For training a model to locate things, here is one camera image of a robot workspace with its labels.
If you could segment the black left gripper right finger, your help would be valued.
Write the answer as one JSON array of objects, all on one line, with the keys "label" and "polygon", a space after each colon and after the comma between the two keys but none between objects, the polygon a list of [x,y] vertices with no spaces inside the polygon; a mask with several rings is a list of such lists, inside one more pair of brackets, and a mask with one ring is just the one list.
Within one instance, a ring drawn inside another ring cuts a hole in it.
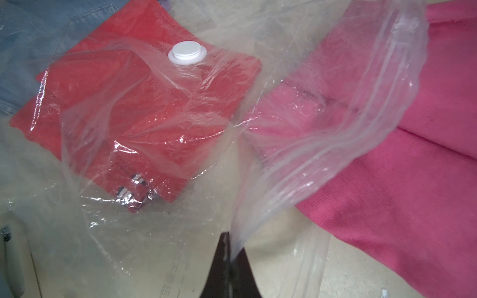
[{"label": "black left gripper right finger", "polygon": [[231,262],[230,297],[262,298],[244,248]]}]

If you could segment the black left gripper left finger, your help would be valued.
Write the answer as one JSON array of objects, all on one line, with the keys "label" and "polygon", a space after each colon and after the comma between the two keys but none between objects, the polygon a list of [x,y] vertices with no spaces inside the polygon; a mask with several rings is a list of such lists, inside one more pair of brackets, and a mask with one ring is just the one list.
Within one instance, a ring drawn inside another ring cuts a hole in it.
[{"label": "black left gripper left finger", "polygon": [[217,243],[200,298],[230,298],[232,295],[231,272],[230,233],[223,232]]}]

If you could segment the clear plastic vacuum bag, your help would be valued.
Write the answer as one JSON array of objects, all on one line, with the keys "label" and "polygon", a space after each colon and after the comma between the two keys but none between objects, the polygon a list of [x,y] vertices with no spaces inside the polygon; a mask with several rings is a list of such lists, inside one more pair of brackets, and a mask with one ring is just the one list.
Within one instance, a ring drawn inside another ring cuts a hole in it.
[{"label": "clear plastic vacuum bag", "polygon": [[2,1],[1,296],[317,298],[295,205],[416,97],[425,1]]}]

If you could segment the red garment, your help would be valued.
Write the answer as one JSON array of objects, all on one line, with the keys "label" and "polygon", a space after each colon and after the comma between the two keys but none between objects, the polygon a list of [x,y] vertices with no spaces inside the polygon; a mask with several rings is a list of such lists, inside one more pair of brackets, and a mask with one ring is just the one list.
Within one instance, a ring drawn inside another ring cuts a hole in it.
[{"label": "red garment", "polygon": [[184,41],[196,37],[158,1],[131,1],[38,74],[10,125],[130,212],[173,202],[262,70],[208,43],[203,61],[176,65],[168,53]]}]

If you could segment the pink trousers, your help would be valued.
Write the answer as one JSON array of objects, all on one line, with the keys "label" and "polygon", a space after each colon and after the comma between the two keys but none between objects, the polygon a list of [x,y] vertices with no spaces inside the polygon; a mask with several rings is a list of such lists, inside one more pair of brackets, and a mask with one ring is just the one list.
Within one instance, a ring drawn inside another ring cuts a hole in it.
[{"label": "pink trousers", "polygon": [[477,4],[427,7],[429,56],[398,127],[299,210],[427,298],[477,295]]}]

